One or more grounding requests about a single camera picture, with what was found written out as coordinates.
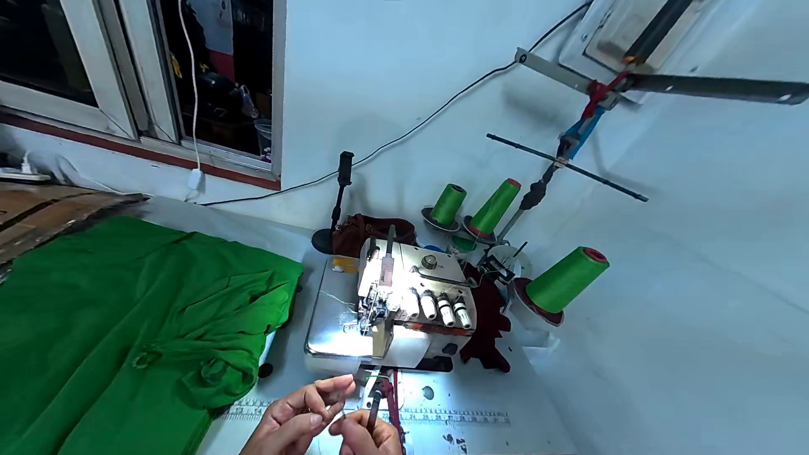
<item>serger machine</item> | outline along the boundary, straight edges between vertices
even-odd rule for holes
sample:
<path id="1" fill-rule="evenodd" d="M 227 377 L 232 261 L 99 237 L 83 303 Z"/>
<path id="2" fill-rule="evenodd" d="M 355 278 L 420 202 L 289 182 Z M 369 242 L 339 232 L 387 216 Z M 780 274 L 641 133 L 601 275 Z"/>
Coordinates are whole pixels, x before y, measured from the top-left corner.
<path id="1" fill-rule="evenodd" d="M 305 344 L 317 372 L 355 372 L 360 364 L 434 369 L 477 327 L 471 289 L 449 254 L 370 238 L 358 273 L 327 266 Z"/>

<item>person's hand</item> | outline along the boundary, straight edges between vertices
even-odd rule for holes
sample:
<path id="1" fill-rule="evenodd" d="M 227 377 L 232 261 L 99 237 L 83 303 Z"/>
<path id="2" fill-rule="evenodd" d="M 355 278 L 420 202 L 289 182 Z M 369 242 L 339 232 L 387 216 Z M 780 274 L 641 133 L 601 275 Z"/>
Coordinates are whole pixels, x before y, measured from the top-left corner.
<path id="1" fill-rule="evenodd" d="M 342 435 L 340 455 L 402 455 L 399 432 L 382 419 L 374 425 L 374 435 L 366 430 L 368 411 L 356 410 L 328 428 L 332 436 Z"/>
<path id="2" fill-rule="evenodd" d="M 241 455 L 303 455 L 311 439 L 340 413 L 345 398 L 355 388 L 354 377 L 348 374 L 315 381 L 274 401 L 267 407 Z"/>

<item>black stand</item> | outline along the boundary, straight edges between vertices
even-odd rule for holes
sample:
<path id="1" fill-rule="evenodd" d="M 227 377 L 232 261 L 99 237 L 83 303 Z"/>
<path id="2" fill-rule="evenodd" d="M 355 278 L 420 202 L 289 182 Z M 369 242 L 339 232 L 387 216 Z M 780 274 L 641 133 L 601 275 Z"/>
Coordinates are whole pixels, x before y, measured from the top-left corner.
<path id="1" fill-rule="evenodd" d="M 343 203 L 343 191 L 345 187 L 351 185 L 351 159 L 354 154 L 350 151 L 340 153 L 340 167 L 337 168 L 337 184 L 340 190 L 337 192 L 337 204 L 332 210 L 332 226 L 329 229 L 320 229 L 311 237 L 311 244 L 316 250 L 323 254 L 334 254 L 332 248 L 332 233 L 340 221 L 340 205 Z"/>

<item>brown bag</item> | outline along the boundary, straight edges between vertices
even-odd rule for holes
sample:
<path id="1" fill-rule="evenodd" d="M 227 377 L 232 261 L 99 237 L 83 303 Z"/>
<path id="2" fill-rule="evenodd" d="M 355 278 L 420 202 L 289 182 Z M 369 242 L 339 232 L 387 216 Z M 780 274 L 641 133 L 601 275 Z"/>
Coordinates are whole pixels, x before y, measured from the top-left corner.
<path id="1" fill-rule="evenodd" d="M 359 257 L 362 244 L 368 237 L 378 239 L 388 238 L 390 226 L 396 226 L 396 241 L 405 245 L 416 244 L 416 227 L 406 219 L 401 218 L 374 218 L 368 215 L 356 214 L 350 216 L 345 223 L 337 226 L 332 233 L 332 248 L 334 254 L 341 256 Z"/>

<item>green fabric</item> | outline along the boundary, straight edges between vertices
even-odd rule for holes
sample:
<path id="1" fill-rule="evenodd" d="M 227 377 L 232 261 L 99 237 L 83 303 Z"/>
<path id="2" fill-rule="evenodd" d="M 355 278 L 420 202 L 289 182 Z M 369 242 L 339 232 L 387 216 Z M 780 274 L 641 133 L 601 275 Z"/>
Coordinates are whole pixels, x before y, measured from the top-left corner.
<path id="1" fill-rule="evenodd" d="M 303 266 L 116 217 L 0 285 L 0 453 L 194 453 L 256 383 Z"/>

